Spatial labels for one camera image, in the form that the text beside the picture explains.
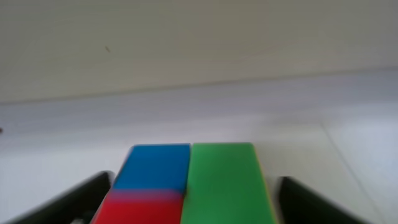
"blue surface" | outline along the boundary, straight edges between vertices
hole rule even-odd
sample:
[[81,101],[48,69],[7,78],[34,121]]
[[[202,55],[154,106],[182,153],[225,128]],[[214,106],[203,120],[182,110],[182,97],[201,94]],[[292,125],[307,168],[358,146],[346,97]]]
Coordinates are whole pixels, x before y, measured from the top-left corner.
[[113,188],[176,190],[183,194],[189,160],[189,144],[134,146]]

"beige wall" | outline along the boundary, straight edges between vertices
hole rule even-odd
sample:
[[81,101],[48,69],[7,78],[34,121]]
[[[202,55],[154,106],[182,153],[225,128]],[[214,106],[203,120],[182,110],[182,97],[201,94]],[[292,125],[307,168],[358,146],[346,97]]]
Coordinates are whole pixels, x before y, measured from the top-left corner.
[[10,2],[0,103],[398,64],[388,0]]

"green block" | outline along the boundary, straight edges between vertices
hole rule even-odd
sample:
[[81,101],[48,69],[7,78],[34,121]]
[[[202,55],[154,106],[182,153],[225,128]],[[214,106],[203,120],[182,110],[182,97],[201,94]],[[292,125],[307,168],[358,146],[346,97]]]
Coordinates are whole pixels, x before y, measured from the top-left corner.
[[192,147],[181,224],[275,223],[250,143]]

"white floor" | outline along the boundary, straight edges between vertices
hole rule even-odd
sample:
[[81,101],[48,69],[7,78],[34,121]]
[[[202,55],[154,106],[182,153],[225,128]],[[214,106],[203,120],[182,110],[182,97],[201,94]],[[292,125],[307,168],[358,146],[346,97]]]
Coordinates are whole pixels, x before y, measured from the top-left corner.
[[274,190],[291,175],[372,223],[397,223],[398,71],[0,105],[0,222],[134,144],[251,141]]

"block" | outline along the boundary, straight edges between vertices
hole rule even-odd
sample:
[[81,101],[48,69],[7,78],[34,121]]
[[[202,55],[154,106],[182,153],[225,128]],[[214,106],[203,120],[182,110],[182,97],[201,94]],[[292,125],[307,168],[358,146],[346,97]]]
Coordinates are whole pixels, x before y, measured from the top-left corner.
[[250,143],[192,146],[181,224],[275,223]]
[[189,161],[189,144],[134,146],[113,189],[162,189],[183,194]]
[[183,198],[115,200],[107,198],[93,224],[180,224]]

